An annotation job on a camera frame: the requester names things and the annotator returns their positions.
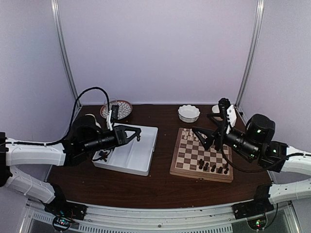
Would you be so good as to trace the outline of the white plastic compartment tray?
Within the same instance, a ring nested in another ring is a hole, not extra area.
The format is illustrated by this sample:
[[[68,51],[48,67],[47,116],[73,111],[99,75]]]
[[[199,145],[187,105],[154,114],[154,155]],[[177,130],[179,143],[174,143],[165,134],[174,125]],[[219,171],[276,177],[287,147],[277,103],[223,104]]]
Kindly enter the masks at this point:
[[[141,125],[133,125],[133,127],[141,129],[140,141],[133,139],[128,144],[113,149],[105,160],[99,160],[99,152],[96,152],[93,156],[94,166],[147,176],[155,150],[158,128]]]

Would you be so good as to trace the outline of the dark chess piece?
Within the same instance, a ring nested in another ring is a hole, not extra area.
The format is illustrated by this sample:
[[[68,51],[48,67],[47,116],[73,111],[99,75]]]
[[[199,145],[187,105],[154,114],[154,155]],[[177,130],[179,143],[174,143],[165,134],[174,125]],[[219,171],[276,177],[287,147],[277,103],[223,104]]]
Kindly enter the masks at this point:
[[[200,159],[199,161],[199,169],[203,169],[204,166],[204,161],[202,159]]]

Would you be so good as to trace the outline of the dark rook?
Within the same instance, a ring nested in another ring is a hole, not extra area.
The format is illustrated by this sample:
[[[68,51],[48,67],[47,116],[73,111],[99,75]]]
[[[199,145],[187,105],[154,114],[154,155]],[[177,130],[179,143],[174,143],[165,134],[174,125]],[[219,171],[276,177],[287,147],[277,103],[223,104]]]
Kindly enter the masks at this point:
[[[229,165],[226,164],[226,165],[224,166],[224,174],[227,174],[227,173],[228,173],[228,170],[229,170]]]

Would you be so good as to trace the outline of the dark knight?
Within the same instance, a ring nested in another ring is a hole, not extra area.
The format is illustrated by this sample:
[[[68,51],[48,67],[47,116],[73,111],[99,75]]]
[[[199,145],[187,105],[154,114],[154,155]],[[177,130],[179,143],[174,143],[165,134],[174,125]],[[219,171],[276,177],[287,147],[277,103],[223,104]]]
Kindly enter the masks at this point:
[[[218,170],[217,170],[217,173],[218,173],[218,174],[222,174],[222,170],[223,170],[223,168],[222,168],[222,167],[219,167]]]

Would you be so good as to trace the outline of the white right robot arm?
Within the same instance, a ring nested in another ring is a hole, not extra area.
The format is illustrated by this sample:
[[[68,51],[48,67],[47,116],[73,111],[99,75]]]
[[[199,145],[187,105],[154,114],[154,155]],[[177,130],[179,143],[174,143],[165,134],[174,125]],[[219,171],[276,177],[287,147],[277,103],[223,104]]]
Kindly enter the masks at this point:
[[[274,171],[311,174],[311,154],[286,143],[274,141],[276,125],[268,117],[261,114],[253,115],[245,126],[245,132],[233,128],[226,116],[217,125],[218,128],[214,131],[193,127],[192,132],[205,150],[214,145],[227,164],[234,169],[244,173]],[[257,161],[260,169],[246,170],[233,164],[224,153],[224,145],[232,148],[249,163]],[[254,200],[249,203],[249,210],[257,215],[268,206],[268,201],[270,204],[277,204],[283,201],[307,199],[310,196],[310,179],[286,184],[262,185],[257,187]]]

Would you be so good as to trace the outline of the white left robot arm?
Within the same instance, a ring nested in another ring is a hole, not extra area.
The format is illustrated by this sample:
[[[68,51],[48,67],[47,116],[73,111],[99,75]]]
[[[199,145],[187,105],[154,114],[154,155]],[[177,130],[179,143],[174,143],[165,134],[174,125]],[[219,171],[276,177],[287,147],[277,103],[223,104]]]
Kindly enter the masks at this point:
[[[113,150],[140,140],[141,129],[108,122],[105,130],[96,117],[87,114],[74,120],[69,136],[56,142],[40,143],[16,141],[0,137],[1,162],[0,184],[13,188],[24,195],[32,196],[51,208],[60,216],[70,211],[70,205],[61,188],[45,183],[19,169],[20,166],[51,165],[77,166],[88,156],[100,150]]]

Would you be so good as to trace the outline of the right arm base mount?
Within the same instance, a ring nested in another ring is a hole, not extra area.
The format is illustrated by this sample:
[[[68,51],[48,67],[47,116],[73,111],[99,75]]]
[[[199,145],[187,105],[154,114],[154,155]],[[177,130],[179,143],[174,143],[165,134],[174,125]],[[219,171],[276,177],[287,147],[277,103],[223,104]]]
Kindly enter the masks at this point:
[[[232,205],[235,219],[263,215],[266,212],[274,210],[274,205],[268,200],[271,186],[272,185],[259,185],[251,201]]]

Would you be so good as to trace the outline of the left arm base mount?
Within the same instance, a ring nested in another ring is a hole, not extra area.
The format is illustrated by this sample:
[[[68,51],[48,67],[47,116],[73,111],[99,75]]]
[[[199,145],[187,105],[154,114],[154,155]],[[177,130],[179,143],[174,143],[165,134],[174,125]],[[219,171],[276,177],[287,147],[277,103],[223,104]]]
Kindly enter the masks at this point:
[[[62,189],[52,184],[54,189],[54,199],[50,203],[44,203],[45,211],[64,218],[84,220],[87,206],[67,201]]]

